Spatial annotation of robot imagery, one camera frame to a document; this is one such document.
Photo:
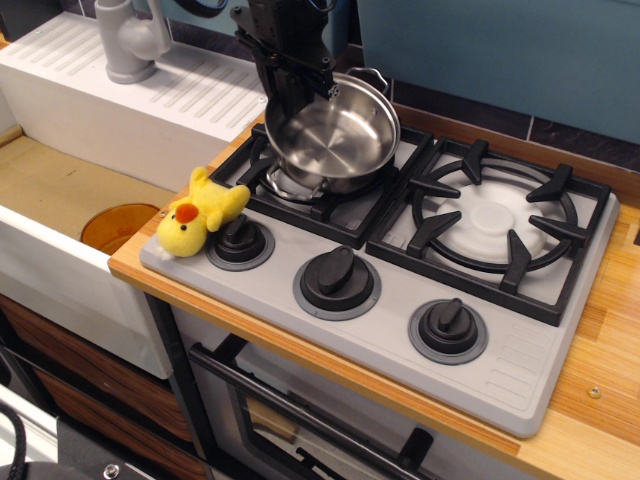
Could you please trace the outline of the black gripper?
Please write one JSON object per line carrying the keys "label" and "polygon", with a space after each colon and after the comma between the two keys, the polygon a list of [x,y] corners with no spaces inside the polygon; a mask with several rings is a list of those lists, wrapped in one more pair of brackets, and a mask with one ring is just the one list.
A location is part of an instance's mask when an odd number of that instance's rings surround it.
{"label": "black gripper", "polygon": [[231,10],[236,37],[251,50],[263,89],[269,100],[277,97],[285,120],[316,96],[337,95],[335,59],[322,39],[335,6],[334,1],[250,1]]}

